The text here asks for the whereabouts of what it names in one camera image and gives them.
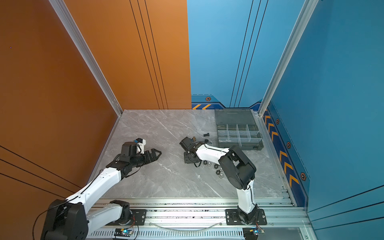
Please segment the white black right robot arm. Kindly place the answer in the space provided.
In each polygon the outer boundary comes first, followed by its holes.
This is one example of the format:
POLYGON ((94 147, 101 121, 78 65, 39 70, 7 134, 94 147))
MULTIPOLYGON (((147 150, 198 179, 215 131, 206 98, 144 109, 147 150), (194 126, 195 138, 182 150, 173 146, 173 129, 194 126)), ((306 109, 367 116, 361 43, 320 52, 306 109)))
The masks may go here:
POLYGON ((224 175, 238 194, 238 214, 240 220, 250 225, 256 220, 258 206, 254 198, 256 166, 238 146, 217 148, 202 142, 194 142, 186 137, 180 142, 184 149, 185 163, 199 164, 211 162, 222 168, 224 175))

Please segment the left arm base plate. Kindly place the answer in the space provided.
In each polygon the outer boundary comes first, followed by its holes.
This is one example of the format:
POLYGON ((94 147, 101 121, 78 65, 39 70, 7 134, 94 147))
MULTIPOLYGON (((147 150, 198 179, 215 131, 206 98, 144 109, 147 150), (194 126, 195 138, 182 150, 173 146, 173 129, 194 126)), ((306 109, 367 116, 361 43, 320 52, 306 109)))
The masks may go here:
POLYGON ((123 212, 120 219, 110 222, 107 226, 129 227, 129 226, 143 226, 146 221, 146 209, 133 209, 129 212, 123 212))

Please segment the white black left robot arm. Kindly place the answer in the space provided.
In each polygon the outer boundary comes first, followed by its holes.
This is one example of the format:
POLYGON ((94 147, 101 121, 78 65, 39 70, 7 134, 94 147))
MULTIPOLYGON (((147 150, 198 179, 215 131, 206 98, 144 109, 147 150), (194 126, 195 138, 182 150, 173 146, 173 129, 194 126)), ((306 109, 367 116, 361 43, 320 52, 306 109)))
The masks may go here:
POLYGON ((115 159, 89 184, 65 200, 55 200, 47 210, 42 240, 84 240, 94 231, 115 222, 126 226, 133 222, 130 204, 113 200, 105 207, 90 212, 93 205, 114 185, 133 175, 133 168, 141 168, 157 161, 161 151, 151 149, 143 153, 127 151, 115 159))

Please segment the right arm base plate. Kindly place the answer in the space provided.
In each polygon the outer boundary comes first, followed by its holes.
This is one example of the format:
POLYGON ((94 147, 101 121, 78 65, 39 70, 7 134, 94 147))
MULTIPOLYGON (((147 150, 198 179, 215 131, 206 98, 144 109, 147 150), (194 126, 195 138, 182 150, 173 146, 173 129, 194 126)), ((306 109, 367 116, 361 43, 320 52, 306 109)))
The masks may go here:
POLYGON ((266 226, 268 224, 265 211, 260 208, 254 208, 254 210, 247 214, 240 209, 226 209, 226 223, 229 226, 235 225, 258 225, 266 226))

